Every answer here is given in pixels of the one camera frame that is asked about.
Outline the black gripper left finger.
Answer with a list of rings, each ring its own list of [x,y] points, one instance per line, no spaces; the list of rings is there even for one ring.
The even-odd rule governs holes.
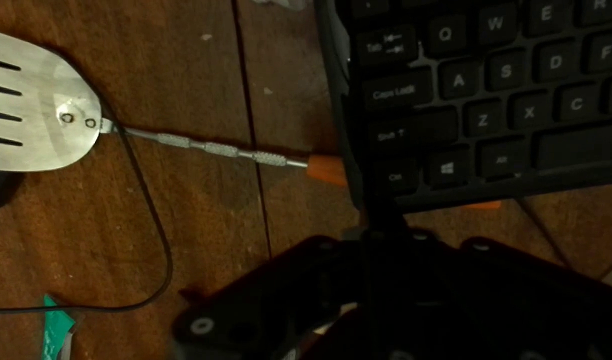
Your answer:
[[[174,360],[281,360],[361,300],[357,239],[311,235],[171,322]]]

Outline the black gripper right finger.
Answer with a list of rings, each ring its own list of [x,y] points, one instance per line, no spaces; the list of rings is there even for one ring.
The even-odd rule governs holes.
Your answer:
[[[612,360],[612,286],[490,237],[404,234],[414,360]]]

